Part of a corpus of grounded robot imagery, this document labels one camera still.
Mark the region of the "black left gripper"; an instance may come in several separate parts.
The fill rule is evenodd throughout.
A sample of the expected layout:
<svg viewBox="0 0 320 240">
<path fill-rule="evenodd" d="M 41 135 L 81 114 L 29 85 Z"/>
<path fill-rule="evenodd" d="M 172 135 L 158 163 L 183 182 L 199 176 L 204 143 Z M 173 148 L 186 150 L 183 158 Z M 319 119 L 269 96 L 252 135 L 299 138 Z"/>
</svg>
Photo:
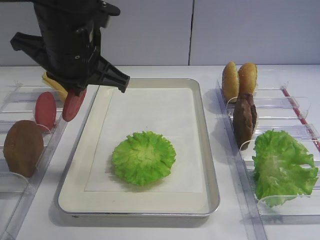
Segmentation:
<svg viewBox="0 0 320 240">
<path fill-rule="evenodd" d="M 103 0 L 35 0 L 41 36 L 17 32 L 10 40 L 67 90 L 88 85 L 116 87 L 124 93 L 130 76 L 101 56 L 101 28 L 120 9 Z"/>
</svg>

